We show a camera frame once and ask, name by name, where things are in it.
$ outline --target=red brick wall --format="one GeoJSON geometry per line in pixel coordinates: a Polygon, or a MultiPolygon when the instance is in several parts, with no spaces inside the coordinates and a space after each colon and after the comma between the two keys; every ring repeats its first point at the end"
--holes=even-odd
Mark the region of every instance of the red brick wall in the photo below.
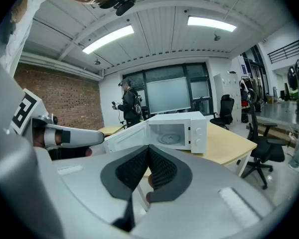
{"type": "Polygon", "coordinates": [[[104,126],[98,82],[25,64],[18,65],[14,79],[43,100],[58,125],[94,130],[104,126]]]}

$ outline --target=balcony railing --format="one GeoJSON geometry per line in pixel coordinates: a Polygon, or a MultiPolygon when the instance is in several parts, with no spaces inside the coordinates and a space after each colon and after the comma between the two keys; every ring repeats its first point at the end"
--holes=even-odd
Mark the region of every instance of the balcony railing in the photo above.
{"type": "Polygon", "coordinates": [[[278,62],[280,60],[284,60],[299,54],[299,40],[292,42],[278,50],[270,52],[268,54],[271,63],[278,62]]]}

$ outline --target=ceiling light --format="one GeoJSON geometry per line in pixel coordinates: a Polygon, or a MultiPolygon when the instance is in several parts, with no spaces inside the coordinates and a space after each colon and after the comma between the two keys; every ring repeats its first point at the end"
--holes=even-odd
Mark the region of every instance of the ceiling light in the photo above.
{"type": "Polygon", "coordinates": [[[221,22],[221,21],[209,19],[209,18],[199,18],[199,17],[189,17],[187,25],[211,26],[211,27],[227,30],[230,32],[234,31],[236,28],[236,26],[233,26],[233,25],[225,23],[225,22],[221,22]]]}
{"type": "Polygon", "coordinates": [[[86,54],[90,54],[92,51],[102,47],[105,44],[108,44],[114,40],[117,40],[123,36],[129,35],[129,34],[133,34],[133,28],[131,25],[128,25],[126,27],[123,27],[119,30],[116,30],[112,33],[107,34],[106,36],[103,36],[102,38],[96,40],[95,42],[93,42],[91,45],[87,46],[83,52],[85,52],[86,54]]]}

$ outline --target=wooden table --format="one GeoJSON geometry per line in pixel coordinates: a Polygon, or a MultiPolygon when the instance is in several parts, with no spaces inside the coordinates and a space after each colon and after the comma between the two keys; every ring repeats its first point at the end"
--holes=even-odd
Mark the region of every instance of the wooden table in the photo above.
{"type": "MultiPolygon", "coordinates": [[[[201,158],[214,161],[221,165],[227,165],[241,159],[236,174],[241,176],[243,173],[250,153],[257,147],[252,141],[249,141],[231,131],[212,123],[207,123],[207,150],[204,154],[191,154],[190,151],[182,150],[185,153],[195,155],[201,158]]],[[[144,174],[148,177],[151,174],[147,169],[144,174]]]]}
{"type": "Polygon", "coordinates": [[[101,128],[98,131],[102,132],[105,136],[109,136],[109,135],[117,133],[123,127],[124,127],[123,125],[112,125],[112,126],[106,126],[104,128],[101,128]]]}

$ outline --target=white microwave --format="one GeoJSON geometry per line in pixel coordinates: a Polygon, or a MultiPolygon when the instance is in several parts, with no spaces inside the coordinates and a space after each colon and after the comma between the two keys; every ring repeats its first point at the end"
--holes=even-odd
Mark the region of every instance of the white microwave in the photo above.
{"type": "Polygon", "coordinates": [[[156,115],[104,140],[107,153],[154,144],[191,153],[205,153],[207,121],[200,112],[156,115]]]}

